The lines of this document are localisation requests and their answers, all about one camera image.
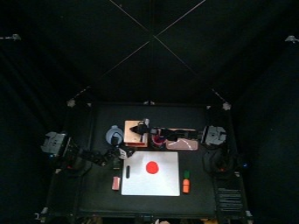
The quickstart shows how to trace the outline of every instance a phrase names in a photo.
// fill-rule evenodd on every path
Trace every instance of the black wall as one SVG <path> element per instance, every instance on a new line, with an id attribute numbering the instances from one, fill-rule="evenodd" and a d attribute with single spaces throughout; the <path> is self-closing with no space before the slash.
<path id="1" fill-rule="evenodd" d="M 291 44 L 232 109 L 256 223 L 299 223 L 298 60 L 299 45 Z"/>

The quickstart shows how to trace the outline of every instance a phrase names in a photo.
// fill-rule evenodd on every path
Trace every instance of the red circle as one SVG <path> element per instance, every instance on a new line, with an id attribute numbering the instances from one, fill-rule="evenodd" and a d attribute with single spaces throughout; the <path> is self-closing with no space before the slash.
<path id="1" fill-rule="evenodd" d="M 159 172 L 157 163 L 155 161 L 148 162 L 145 165 L 145 170 L 148 173 L 156 174 Z"/>

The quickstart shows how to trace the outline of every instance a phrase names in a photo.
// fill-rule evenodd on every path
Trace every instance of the red object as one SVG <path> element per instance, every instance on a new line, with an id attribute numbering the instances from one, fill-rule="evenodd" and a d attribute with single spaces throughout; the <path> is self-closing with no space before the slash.
<path id="1" fill-rule="evenodd" d="M 151 174 L 156 174 L 159 172 L 159 166 L 157 163 L 155 161 L 151 161 L 147 165 L 145 165 L 145 170 L 148 173 Z"/>
<path id="2" fill-rule="evenodd" d="M 113 177 L 112 190 L 119 190 L 120 177 Z"/>

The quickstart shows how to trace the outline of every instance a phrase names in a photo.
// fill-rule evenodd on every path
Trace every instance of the black enclosure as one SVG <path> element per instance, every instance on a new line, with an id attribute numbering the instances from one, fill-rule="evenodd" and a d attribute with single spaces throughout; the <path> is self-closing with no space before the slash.
<path id="1" fill-rule="evenodd" d="M 0 1 L 0 222 L 37 222 L 52 179 L 40 145 L 71 102 L 153 102 L 231 105 L 255 222 L 299 223 L 298 9 L 295 0 Z"/>

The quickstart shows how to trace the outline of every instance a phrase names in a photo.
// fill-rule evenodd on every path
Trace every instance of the small box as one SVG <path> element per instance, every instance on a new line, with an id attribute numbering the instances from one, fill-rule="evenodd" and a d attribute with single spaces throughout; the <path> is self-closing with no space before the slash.
<path id="1" fill-rule="evenodd" d="M 148 133 L 141 136 L 131 130 L 140 122 L 141 121 L 125 121 L 125 146 L 147 147 Z"/>

